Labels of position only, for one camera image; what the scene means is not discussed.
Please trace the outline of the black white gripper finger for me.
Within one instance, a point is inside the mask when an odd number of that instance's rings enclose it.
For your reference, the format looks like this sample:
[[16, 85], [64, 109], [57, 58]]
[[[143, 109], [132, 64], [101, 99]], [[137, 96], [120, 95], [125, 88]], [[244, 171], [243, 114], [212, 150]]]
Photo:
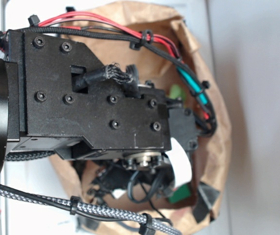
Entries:
[[[182, 145], [171, 137], [171, 150], [164, 153], [166, 158], [169, 160], [174, 179], [171, 180], [170, 185], [166, 187], [166, 197], [172, 195], [173, 191], [177, 190], [182, 185], [189, 183], [192, 179], [192, 167], [189, 160], [189, 156], [183, 149]], [[127, 159], [140, 160], [141, 157], [151, 157], [153, 159], [154, 153], [149, 152], [135, 153], [127, 156]], [[120, 198], [127, 190], [126, 189], [115, 189], [112, 192], [114, 198]]]

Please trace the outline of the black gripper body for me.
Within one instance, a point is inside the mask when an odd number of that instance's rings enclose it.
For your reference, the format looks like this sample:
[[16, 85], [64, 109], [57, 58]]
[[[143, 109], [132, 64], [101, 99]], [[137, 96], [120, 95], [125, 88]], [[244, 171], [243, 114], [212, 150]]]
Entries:
[[198, 146], [191, 109], [163, 90], [139, 85], [129, 66], [103, 64], [83, 43], [9, 31], [8, 161], [56, 153], [64, 160], [124, 159], [139, 168], [169, 164], [176, 146]]

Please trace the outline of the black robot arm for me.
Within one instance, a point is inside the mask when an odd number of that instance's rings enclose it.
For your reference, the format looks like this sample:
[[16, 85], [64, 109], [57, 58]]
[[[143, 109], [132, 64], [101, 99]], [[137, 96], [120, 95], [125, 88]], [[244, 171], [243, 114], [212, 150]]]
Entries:
[[83, 43], [30, 31], [0, 36], [0, 172], [4, 161], [57, 154], [103, 167], [97, 198], [150, 185], [169, 195], [192, 178], [197, 129], [190, 109], [131, 65], [103, 64]]

